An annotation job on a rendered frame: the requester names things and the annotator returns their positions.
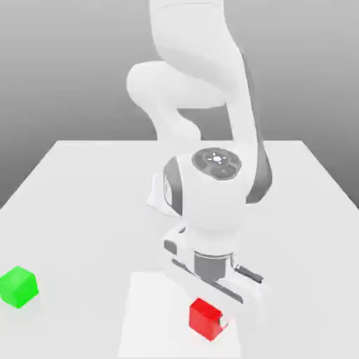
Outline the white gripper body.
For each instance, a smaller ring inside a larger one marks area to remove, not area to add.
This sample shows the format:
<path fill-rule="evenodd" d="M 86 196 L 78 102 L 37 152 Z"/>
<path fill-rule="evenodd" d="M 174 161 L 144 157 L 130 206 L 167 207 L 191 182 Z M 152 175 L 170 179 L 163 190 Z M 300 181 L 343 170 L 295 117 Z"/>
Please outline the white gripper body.
<path fill-rule="evenodd" d="M 270 287 L 233 269 L 217 281 L 197 276 L 176 258 L 164 260 L 164 272 L 194 299 L 200 297 L 217 307 L 228 319 L 246 320 L 247 326 L 264 327 L 271 314 Z"/>

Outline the small red cube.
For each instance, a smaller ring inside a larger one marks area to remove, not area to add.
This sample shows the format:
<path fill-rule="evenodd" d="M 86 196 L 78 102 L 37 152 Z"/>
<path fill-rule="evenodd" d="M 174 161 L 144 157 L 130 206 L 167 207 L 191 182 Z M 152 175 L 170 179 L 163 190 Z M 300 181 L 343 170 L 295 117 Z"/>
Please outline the small red cube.
<path fill-rule="evenodd" d="M 189 327 L 208 341 L 213 341 L 224 330 L 219 326 L 221 313 L 212 304 L 197 298 L 189 307 Z"/>

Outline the small green cube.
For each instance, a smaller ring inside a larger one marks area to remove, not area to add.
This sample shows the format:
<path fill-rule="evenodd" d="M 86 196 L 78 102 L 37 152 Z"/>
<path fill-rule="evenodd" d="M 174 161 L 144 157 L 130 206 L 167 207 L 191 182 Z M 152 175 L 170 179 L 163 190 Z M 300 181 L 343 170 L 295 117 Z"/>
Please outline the small green cube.
<path fill-rule="evenodd" d="M 39 293 L 36 276 L 16 266 L 0 277 L 0 298 L 14 308 L 20 309 Z"/>

